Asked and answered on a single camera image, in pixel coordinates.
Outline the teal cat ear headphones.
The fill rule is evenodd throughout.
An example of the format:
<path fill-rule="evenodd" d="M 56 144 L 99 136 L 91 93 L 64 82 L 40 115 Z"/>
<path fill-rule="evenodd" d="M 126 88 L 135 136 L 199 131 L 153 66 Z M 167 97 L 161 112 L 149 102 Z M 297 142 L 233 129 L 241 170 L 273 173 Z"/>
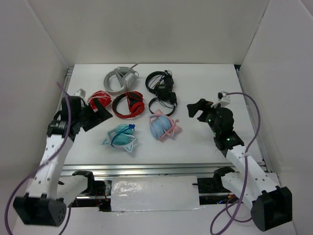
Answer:
<path fill-rule="evenodd" d="M 137 142 L 135 133 L 135 124 L 120 124 L 116 128 L 107 132 L 102 145 L 111 146 L 116 149 L 123 149 L 132 152 L 134 144 Z"/>

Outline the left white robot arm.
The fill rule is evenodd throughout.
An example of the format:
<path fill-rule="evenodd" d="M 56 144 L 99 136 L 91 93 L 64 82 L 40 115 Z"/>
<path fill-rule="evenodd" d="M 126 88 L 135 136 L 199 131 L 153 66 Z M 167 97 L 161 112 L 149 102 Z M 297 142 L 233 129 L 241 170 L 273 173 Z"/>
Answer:
<path fill-rule="evenodd" d="M 59 227 L 68 206 L 79 194 L 91 195 L 96 190 L 94 175 L 77 170 L 63 185 L 59 184 L 66 157 L 80 130 L 88 131 L 112 118 L 98 99 L 86 103 L 79 95 L 64 96 L 61 109 L 47 127 L 47 138 L 40 169 L 24 196 L 17 196 L 13 208 L 25 225 Z"/>

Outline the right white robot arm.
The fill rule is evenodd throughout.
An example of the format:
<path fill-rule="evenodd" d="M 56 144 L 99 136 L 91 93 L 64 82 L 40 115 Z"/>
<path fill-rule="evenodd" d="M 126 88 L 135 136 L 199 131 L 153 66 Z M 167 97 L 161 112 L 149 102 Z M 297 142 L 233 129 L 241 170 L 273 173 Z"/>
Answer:
<path fill-rule="evenodd" d="M 234 172 L 228 167 L 217 170 L 213 179 L 217 191 L 231 191 L 250 210 L 252 221 L 261 231 L 267 231 L 292 221 L 292 193 L 287 187 L 280 187 L 256 163 L 246 151 L 246 146 L 234 131 L 234 118 L 228 102 L 213 102 L 200 99 L 188 104 L 188 115 L 205 122 L 214 134 L 214 142 L 219 151 L 237 168 Z"/>

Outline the folded red headphones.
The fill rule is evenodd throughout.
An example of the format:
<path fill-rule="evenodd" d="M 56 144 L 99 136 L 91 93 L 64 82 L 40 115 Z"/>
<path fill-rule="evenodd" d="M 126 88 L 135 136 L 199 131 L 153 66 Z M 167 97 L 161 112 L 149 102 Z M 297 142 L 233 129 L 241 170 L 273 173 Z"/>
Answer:
<path fill-rule="evenodd" d="M 91 106 L 91 108 L 93 109 L 94 112 L 98 111 L 98 109 L 94 103 L 95 99 L 97 99 L 104 108 L 108 108 L 112 104 L 112 97 L 107 92 L 102 91 L 102 90 L 94 92 L 88 98 L 88 104 Z"/>

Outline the black headphones lower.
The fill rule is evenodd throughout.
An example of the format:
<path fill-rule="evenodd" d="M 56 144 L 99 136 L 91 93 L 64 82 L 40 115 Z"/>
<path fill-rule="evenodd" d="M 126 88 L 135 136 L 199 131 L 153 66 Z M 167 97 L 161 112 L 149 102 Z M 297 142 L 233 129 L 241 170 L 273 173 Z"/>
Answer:
<path fill-rule="evenodd" d="M 175 92 L 166 93 L 164 94 L 164 96 L 155 96 L 150 100 L 148 104 L 148 109 L 151 114 L 154 114 L 154 112 L 151 110 L 151 106 L 156 101 L 158 101 L 159 104 L 162 105 L 163 107 L 166 107 L 167 109 L 171 110 L 170 113 L 166 114 L 168 117 L 172 116 L 175 113 L 176 108 L 178 106 L 177 96 Z"/>

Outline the red black headphones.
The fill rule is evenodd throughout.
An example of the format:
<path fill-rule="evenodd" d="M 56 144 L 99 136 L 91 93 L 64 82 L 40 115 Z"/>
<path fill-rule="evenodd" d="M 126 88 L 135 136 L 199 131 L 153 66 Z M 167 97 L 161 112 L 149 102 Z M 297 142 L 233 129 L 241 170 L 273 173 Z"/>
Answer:
<path fill-rule="evenodd" d="M 119 102 L 124 98 L 127 100 L 128 104 L 129 114 L 127 115 L 123 115 L 119 113 L 117 110 Z M 135 118 L 142 114 L 145 110 L 143 95 L 137 91 L 122 93 L 121 95 L 117 96 L 112 102 L 112 110 L 118 118 L 121 119 Z"/>

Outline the white grey headphones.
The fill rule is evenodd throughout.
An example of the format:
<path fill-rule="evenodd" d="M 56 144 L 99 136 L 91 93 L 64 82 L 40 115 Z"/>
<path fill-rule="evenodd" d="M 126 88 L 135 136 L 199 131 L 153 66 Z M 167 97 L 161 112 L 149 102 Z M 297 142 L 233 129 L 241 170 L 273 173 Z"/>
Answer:
<path fill-rule="evenodd" d="M 134 70 L 134 68 L 139 65 L 139 63 L 135 63 L 134 65 L 127 67 L 127 66 L 119 66 L 109 73 L 106 74 L 103 85 L 106 92 L 113 96 L 118 96 L 122 93 L 125 93 L 132 88 L 134 83 L 139 78 L 139 73 Z M 119 82 L 120 88 L 119 90 L 113 90 L 110 86 L 110 80 L 112 78 L 116 78 Z"/>

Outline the blue pink cat headphones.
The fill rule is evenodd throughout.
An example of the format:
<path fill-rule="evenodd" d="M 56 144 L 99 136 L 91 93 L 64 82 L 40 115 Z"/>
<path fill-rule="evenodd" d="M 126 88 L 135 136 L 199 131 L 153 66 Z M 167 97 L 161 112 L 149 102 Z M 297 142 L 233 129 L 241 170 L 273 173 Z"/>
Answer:
<path fill-rule="evenodd" d="M 178 119 L 171 119 L 160 109 L 149 116 L 151 134 L 158 141 L 162 141 L 165 137 L 173 138 L 175 134 L 179 134 L 182 128 L 178 125 L 178 122 Z"/>

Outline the black headphones upper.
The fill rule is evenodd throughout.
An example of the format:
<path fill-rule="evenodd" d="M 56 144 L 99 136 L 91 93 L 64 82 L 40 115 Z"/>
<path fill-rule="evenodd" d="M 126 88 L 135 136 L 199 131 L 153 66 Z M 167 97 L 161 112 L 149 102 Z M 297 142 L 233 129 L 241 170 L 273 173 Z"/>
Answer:
<path fill-rule="evenodd" d="M 145 80 L 145 86 L 150 93 L 158 97 L 168 96 L 173 89 L 174 81 L 170 70 L 155 71 L 149 74 Z"/>

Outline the white foil covered plate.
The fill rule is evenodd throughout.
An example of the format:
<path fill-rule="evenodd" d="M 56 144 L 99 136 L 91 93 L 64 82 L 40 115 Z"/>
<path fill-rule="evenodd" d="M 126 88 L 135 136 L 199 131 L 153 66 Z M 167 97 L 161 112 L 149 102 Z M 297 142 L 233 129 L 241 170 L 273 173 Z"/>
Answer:
<path fill-rule="evenodd" d="M 113 212 L 191 211 L 200 208 L 195 176 L 116 177 Z"/>

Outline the aluminium rail frame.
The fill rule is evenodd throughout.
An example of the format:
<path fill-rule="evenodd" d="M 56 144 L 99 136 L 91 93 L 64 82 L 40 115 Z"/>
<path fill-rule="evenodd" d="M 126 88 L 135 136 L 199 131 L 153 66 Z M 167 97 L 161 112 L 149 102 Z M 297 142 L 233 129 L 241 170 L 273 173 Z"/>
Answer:
<path fill-rule="evenodd" d="M 65 183 L 76 171 L 90 171 L 95 180 L 107 184 L 115 177 L 157 177 L 157 176 L 197 176 L 212 177 L 213 172 L 222 167 L 231 167 L 232 164 L 135 164 L 135 165 L 66 165 L 61 172 L 60 181 Z"/>

